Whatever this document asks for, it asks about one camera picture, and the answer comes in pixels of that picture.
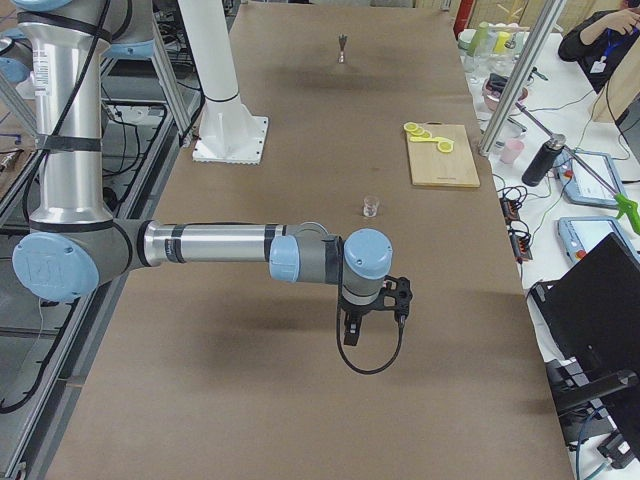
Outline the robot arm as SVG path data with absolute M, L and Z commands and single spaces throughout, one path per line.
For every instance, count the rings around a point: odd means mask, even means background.
M 335 285 L 340 345 L 355 345 L 363 317 L 400 310 L 390 240 L 374 229 L 347 238 L 322 225 L 164 225 L 115 218 L 103 199 L 101 74 L 104 56 L 155 52 L 148 1 L 21 1 L 32 48 L 40 203 L 12 264 L 40 298 L 68 302 L 132 270 L 164 262 L 265 262 L 287 282 Z

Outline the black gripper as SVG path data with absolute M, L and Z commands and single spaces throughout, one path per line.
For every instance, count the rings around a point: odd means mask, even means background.
M 360 337 L 362 318 L 368 315 L 372 310 L 375 310 L 376 305 L 375 303 L 366 305 L 354 304 L 344 296 L 340 295 L 338 308 L 340 312 L 345 313 L 343 344 L 347 346 L 356 346 Z

